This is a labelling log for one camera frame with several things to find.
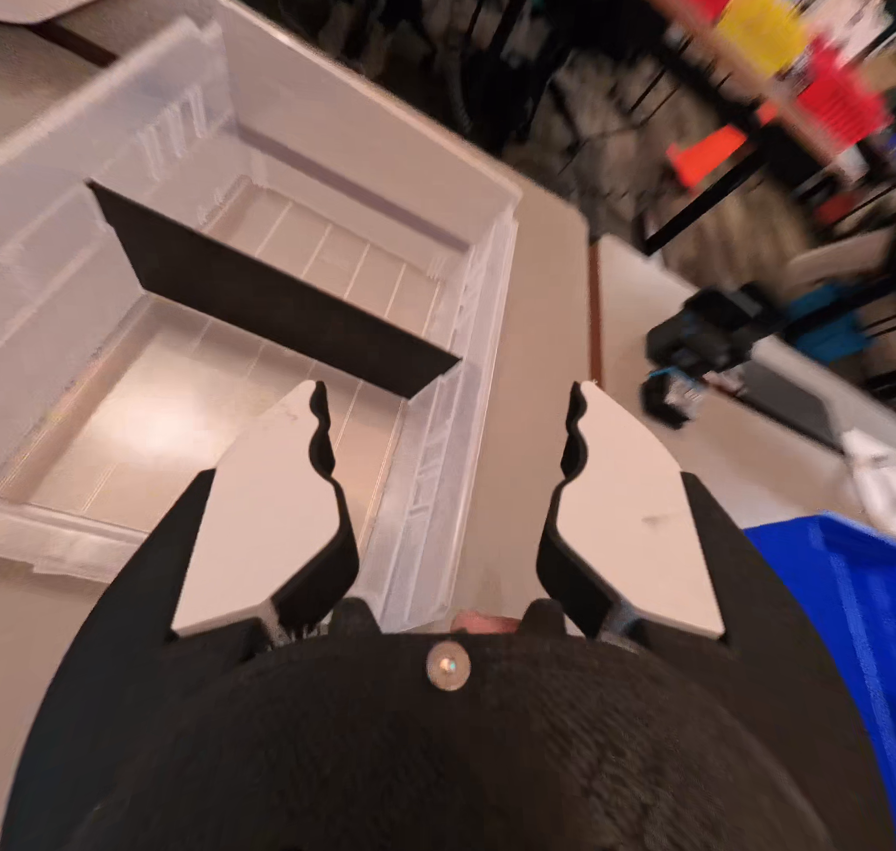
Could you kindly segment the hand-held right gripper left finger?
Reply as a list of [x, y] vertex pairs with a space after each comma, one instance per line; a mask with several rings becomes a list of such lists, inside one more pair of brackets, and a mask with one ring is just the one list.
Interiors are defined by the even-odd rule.
[[173, 633], [256, 620], [270, 638], [297, 638], [326, 619], [360, 566], [334, 467], [326, 386], [305, 380], [218, 462]]

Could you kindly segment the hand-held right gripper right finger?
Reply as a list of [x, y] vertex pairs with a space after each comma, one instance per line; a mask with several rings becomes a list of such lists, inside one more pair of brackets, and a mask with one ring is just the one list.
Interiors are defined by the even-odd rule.
[[595, 382], [575, 382], [563, 478], [551, 494], [536, 573], [583, 636], [646, 622], [706, 640], [725, 634], [681, 468]]

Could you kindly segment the black bin divider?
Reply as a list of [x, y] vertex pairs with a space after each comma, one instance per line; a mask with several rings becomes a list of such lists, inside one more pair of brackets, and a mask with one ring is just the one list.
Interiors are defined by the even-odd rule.
[[315, 285], [89, 181], [141, 288], [404, 399], [461, 359]]

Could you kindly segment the clear plastic storage bin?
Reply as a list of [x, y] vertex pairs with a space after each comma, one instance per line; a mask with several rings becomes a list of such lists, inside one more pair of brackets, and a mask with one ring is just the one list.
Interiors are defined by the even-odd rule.
[[[95, 181], [461, 361], [411, 399], [145, 292]], [[521, 192], [252, 12], [181, 18], [2, 145], [2, 559], [108, 584], [194, 476], [322, 381], [361, 595], [451, 600]]]

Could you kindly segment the black device with blue parts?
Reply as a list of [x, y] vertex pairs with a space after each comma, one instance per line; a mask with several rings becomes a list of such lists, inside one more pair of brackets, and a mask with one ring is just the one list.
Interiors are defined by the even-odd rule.
[[680, 430], [695, 419], [708, 378], [733, 379], [739, 389], [737, 371], [751, 359], [754, 346], [785, 323], [783, 308], [756, 282], [695, 292], [644, 337], [651, 365], [639, 388], [644, 414]]

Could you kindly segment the dark grey flat tray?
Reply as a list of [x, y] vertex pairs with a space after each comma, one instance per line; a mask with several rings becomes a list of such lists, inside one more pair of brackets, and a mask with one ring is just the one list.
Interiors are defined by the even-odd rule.
[[760, 363], [747, 361], [738, 370], [741, 384], [735, 397], [743, 406], [843, 454], [840, 433], [822, 399]]

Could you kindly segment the blue plastic bin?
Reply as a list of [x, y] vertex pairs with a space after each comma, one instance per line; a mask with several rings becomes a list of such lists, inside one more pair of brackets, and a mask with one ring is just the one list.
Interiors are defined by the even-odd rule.
[[869, 733], [894, 812], [894, 538], [833, 512], [749, 527], [745, 535], [831, 653]]

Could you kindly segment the white crumpled bag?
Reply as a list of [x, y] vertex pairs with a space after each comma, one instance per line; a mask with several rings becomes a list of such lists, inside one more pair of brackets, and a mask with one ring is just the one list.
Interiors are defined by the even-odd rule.
[[841, 445], [868, 520], [895, 536], [895, 449], [857, 429], [844, 431]]

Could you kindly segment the orange traffic cone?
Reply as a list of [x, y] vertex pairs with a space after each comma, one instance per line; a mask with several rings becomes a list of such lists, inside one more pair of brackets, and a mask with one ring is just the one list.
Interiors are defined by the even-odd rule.
[[666, 162], [678, 184], [685, 190], [694, 191], [747, 140], [739, 129], [725, 125], [688, 148], [670, 145], [666, 149]]

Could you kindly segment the yellow plastic bin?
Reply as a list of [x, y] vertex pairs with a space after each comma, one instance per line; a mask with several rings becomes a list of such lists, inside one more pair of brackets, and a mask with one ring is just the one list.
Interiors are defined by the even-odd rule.
[[787, 0], [730, 0], [715, 32], [765, 79], [788, 71], [810, 44], [801, 16]]

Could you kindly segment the wooden table with black frame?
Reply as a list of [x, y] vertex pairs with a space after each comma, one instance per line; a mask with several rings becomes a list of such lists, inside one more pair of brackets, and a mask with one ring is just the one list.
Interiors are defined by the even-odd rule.
[[727, 113], [723, 120], [738, 125], [747, 136], [752, 150], [744, 160], [729, 169], [719, 180], [696, 197], [691, 204], [673, 219], [644, 240], [644, 252], [653, 254], [688, 229], [697, 219], [715, 207], [733, 190], [740, 187], [759, 170], [776, 162], [793, 166], [801, 181], [798, 190], [812, 188], [822, 174], [836, 175], [843, 183], [857, 183], [843, 165], [845, 151], [838, 154], [830, 140], [797, 102], [797, 94], [805, 86], [808, 52], [785, 73], [770, 79], [757, 75], [739, 52], [715, 32], [716, 24], [703, 18], [688, 0], [643, 0], [670, 25], [682, 28], [688, 38], [728, 69], [736, 83], [754, 98], [761, 98], [763, 106], [757, 111], [742, 113], [725, 97], [720, 97], [714, 86], [704, 89], [699, 82], [701, 74], [690, 77], [689, 64], [665, 42], [651, 45], [652, 56], [661, 61], [667, 70], [677, 72], [680, 79], [691, 85], [699, 94], [710, 97], [711, 105], [718, 113]]

